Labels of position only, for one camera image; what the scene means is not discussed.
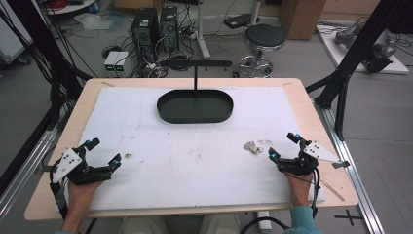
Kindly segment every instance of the black metal frame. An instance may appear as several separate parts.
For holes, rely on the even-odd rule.
[[[307,93],[310,93],[325,86],[321,95],[314,99],[315,103],[324,109],[329,109],[331,102],[338,96],[334,130],[342,141],[344,140],[344,111],[350,78],[405,1],[411,0],[381,0],[337,69],[324,79],[306,87]]]
[[[23,163],[27,160],[30,152],[47,129],[52,129],[60,118],[60,109],[64,105],[65,98],[76,101],[81,94],[83,87],[79,84],[77,77],[86,81],[92,78],[91,75],[78,69],[74,64],[65,59],[62,51],[58,47],[52,32],[46,26],[45,22],[37,12],[31,0],[7,0],[11,9],[19,18],[28,34],[33,40],[34,46],[42,53],[46,61],[49,63],[51,71],[51,103],[52,107],[47,112],[43,120],[33,131],[27,142],[14,158],[7,170],[0,177],[0,197],[6,191],[11,181],[20,170]],[[19,37],[19,32],[15,32],[23,46],[27,46],[22,38]],[[26,47],[26,50],[34,55],[32,46]],[[64,88],[67,97],[60,95],[60,89]]]

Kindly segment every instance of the small metal part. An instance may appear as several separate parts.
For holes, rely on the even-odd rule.
[[[262,153],[264,149],[262,147],[256,147],[254,141],[249,141],[244,145],[244,149],[248,149],[253,154]]]
[[[344,162],[342,162],[342,163],[332,163],[332,165],[333,165],[333,167],[334,167],[335,169],[338,169],[338,168],[341,168],[341,167],[347,168],[347,167],[350,166],[350,163],[347,162],[347,161],[344,161]]]

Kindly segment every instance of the metal stool base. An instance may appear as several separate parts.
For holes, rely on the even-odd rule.
[[[240,72],[248,77],[269,78],[274,72],[273,64],[266,58],[247,56],[240,60]]]

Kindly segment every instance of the stool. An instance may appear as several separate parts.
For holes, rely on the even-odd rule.
[[[245,41],[258,51],[256,56],[247,56],[240,60],[240,72],[248,77],[271,77],[274,71],[273,64],[263,58],[265,51],[276,51],[285,43],[285,36],[281,28],[269,24],[256,24],[245,30]]]

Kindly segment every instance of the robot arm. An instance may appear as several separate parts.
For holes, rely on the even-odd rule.
[[[355,42],[363,27],[363,22],[356,22],[345,31],[337,32],[334,42],[337,45],[343,44],[347,49],[349,49]],[[392,56],[394,52],[395,40],[383,32],[374,43],[371,50],[364,56],[361,63],[365,66],[367,71],[377,73],[392,63],[392,61],[389,60],[389,57]]]
[[[319,159],[332,162],[334,168],[348,167],[349,162],[342,162],[334,154],[325,149],[316,141],[305,140],[299,135],[288,133],[287,137],[294,143],[300,145],[298,157],[294,159],[283,159],[272,147],[269,149],[269,158],[273,161],[280,172],[293,173],[295,175],[308,175],[319,165]]]
[[[68,148],[63,155],[57,160],[50,171],[50,186],[55,196],[56,204],[63,219],[66,218],[68,209],[66,198],[64,197],[64,188],[59,181],[67,176],[71,182],[76,185],[105,181],[111,178],[111,175],[121,166],[122,157],[117,154],[109,161],[107,167],[94,168],[88,166],[86,162],[86,151],[95,148],[100,141],[94,138],[92,141],[87,140],[77,148]]]

